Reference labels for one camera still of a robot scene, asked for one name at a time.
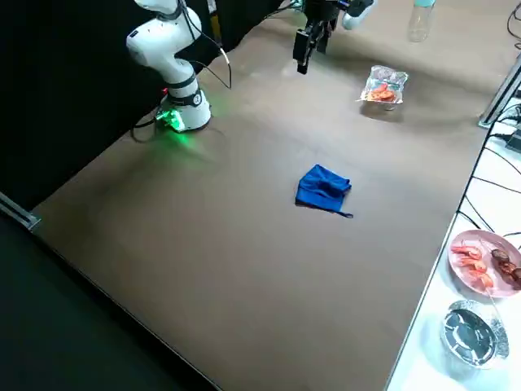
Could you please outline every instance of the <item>white table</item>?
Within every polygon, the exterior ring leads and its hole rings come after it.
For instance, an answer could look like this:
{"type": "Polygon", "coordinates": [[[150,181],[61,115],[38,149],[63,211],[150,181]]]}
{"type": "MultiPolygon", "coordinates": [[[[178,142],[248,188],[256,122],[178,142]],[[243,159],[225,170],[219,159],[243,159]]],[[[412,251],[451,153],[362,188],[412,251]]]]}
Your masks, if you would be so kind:
{"type": "MultiPolygon", "coordinates": [[[[514,128],[505,124],[496,124],[493,133],[511,134],[514,128]]],[[[506,149],[505,143],[490,138],[486,147],[499,152],[518,169],[521,169],[521,155],[506,149]]],[[[475,174],[503,186],[521,191],[521,176],[505,161],[492,152],[484,150],[481,154],[475,174]]],[[[506,191],[500,187],[471,179],[466,196],[476,207],[481,216],[499,235],[521,231],[521,195],[506,191]]],[[[483,221],[469,203],[464,200],[460,210],[484,228],[483,221]]],[[[454,362],[440,339],[440,323],[447,314],[449,306],[455,301],[473,299],[492,305],[489,298],[472,292],[449,272],[447,261],[447,243],[462,231],[475,227],[461,214],[456,214],[451,221],[444,238],[440,254],[432,269],[431,276],[409,327],[401,348],[400,355],[389,377],[388,391],[419,391],[421,389],[456,390],[519,390],[521,372],[521,293],[504,300],[496,300],[497,308],[504,321],[510,343],[510,356],[505,365],[488,371],[469,369],[450,365],[454,362]]],[[[507,239],[519,247],[521,235],[507,239]]]]}

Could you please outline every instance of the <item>food package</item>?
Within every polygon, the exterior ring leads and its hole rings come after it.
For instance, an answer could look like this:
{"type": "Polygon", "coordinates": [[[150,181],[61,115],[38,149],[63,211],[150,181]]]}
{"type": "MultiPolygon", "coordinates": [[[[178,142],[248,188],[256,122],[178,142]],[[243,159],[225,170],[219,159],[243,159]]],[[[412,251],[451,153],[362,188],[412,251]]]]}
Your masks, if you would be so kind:
{"type": "Polygon", "coordinates": [[[367,78],[360,100],[376,103],[402,103],[404,85],[409,75],[394,69],[375,65],[367,78]]]}

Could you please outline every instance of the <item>folded blue towel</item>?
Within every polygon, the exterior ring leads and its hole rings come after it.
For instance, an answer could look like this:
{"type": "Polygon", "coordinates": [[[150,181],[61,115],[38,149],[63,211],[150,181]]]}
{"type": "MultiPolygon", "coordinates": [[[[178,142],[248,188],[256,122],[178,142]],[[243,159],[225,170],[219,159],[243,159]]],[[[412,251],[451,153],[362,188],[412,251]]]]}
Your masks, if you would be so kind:
{"type": "Polygon", "coordinates": [[[315,165],[299,182],[295,204],[310,206],[352,218],[340,212],[345,193],[351,188],[349,179],[342,178],[321,165],[315,165]]]}

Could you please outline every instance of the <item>aluminum foil container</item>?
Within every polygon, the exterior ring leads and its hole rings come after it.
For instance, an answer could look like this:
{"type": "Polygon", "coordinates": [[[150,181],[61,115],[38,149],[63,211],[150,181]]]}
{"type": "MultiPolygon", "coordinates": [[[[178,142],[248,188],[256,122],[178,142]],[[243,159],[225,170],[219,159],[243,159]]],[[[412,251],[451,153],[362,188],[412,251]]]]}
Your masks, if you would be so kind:
{"type": "Polygon", "coordinates": [[[456,301],[449,307],[441,338],[456,358],[477,369],[495,367],[510,354],[498,314],[477,301],[456,301]]]}

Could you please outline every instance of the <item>black backdrop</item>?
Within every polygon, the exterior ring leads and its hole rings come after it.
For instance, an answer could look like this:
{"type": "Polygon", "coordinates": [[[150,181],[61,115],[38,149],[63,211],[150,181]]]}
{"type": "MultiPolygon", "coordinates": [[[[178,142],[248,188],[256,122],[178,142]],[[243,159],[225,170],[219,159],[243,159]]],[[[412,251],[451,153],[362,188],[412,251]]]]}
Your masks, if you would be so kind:
{"type": "MultiPolygon", "coordinates": [[[[218,0],[227,51],[280,0],[218,0]]],[[[212,36],[206,0],[188,0],[212,36]]],[[[132,0],[2,4],[0,191],[32,209],[116,141],[160,99],[161,80],[129,57],[126,35],[151,14],[132,0]]],[[[209,64],[200,38],[181,57],[209,64]]]]}

